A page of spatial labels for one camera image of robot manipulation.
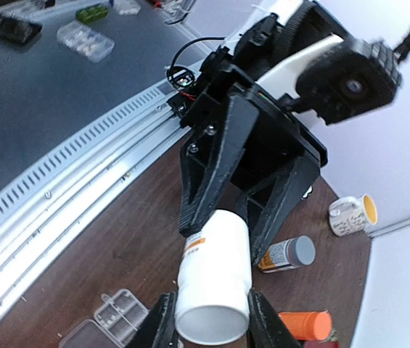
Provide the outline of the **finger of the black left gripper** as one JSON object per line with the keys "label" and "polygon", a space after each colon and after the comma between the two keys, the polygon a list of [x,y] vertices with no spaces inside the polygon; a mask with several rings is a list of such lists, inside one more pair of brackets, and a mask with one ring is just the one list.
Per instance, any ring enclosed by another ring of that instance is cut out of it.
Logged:
{"label": "finger of the black left gripper", "polygon": [[179,233],[199,232],[242,158],[259,111],[240,95],[231,95],[216,111],[198,121],[180,150],[182,183]]}
{"label": "finger of the black left gripper", "polygon": [[288,215],[319,174],[317,159],[296,156],[238,196],[236,208],[248,226],[253,266],[263,259]]}

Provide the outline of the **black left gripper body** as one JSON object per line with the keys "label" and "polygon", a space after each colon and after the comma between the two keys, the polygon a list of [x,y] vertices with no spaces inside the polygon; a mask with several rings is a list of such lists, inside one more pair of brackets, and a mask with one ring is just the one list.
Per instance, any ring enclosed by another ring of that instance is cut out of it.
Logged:
{"label": "black left gripper body", "polygon": [[244,145],[245,152],[230,181],[248,189],[296,156],[327,163],[327,148],[293,115],[282,109],[256,82],[235,65],[218,68],[210,85],[181,112],[181,125],[193,127],[240,95],[258,108],[259,116]]}

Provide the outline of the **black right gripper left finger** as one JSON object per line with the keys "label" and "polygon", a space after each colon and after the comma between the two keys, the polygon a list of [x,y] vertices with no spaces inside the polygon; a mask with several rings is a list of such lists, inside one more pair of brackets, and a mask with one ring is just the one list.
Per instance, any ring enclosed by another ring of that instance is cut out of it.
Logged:
{"label": "black right gripper left finger", "polygon": [[131,347],[177,348],[179,335],[175,329],[174,314],[177,293],[161,294],[131,340]]}

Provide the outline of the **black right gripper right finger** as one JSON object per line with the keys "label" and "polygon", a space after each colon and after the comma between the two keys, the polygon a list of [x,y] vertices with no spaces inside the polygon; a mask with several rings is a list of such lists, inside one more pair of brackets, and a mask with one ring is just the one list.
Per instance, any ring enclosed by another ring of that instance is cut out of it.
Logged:
{"label": "black right gripper right finger", "polygon": [[262,293],[251,289],[247,298],[250,310],[250,323],[246,333],[247,347],[302,347]]}

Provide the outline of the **clear plastic pill organizer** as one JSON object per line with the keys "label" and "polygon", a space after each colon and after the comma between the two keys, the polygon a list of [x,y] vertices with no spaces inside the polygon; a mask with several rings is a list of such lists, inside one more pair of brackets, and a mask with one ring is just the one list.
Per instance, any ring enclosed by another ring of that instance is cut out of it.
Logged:
{"label": "clear plastic pill organizer", "polygon": [[93,318],[78,324],[60,347],[125,347],[135,337],[149,310],[128,289],[101,298]]}

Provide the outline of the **orange pill bottle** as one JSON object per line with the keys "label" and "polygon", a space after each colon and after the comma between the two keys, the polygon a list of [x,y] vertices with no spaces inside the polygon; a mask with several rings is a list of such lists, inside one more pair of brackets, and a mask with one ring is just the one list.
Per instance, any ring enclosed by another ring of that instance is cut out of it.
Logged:
{"label": "orange pill bottle", "polygon": [[323,341],[332,332],[332,316],[328,312],[280,312],[278,316],[297,340]]}

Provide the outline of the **grey lid pill bottle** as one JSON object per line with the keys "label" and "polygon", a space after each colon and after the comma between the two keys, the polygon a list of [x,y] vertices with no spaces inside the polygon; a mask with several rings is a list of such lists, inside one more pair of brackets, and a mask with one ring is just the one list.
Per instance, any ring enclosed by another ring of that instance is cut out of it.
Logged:
{"label": "grey lid pill bottle", "polygon": [[308,236],[299,236],[272,244],[258,268],[263,273],[275,273],[309,266],[316,256],[313,241]]}

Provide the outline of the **white pill bottle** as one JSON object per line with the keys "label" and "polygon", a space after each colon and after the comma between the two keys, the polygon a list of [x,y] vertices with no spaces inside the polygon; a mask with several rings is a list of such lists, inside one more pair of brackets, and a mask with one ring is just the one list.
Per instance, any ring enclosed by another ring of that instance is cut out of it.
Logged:
{"label": "white pill bottle", "polygon": [[180,337],[219,346],[246,333],[252,272],[248,227],[239,215],[216,210],[186,239],[177,285],[174,320]]}

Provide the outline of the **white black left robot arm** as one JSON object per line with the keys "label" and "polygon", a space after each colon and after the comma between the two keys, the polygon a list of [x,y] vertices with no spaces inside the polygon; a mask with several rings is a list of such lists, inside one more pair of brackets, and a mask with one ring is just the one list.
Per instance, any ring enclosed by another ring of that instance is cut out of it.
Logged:
{"label": "white black left robot arm", "polygon": [[262,77],[297,53],[347,31],[313,1],[286,21],[257,21],[234,50],[215,50],[192,89],[196,100],[179,107],[191,136],[182,146],[179,233],[191,236],[210,219],[228,184],[240,190],[236,208],[249,228],[250,259],[261,261],[290,211],[319,177],[327,149],[281,104],[291,82]]}

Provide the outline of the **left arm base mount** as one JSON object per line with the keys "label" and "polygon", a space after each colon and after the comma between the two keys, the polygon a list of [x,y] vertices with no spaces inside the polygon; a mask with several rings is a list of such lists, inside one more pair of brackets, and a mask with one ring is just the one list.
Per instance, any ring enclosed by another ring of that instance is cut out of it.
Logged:
{"label": "left arm base mount", "polygon": [[195,102],[198,96],[210,85],[214,77],[218,74],[219,65],[226,55],[228,49],[224,49],[224,54],[221,54],[221,48],[218,51],[212,51],[209,56],[203,61],[200,72],[202,78],[197,78],[193,71],[188,67],[177,65],[176,62],[179,56],[193,44],[203,41],[222,41],[223,36],[204,36],[193,39],[184,44],[173,56],[171,65],[166,68],[165,76],[167,81],[178,92],[180,96],[186,97],[188,100]]}

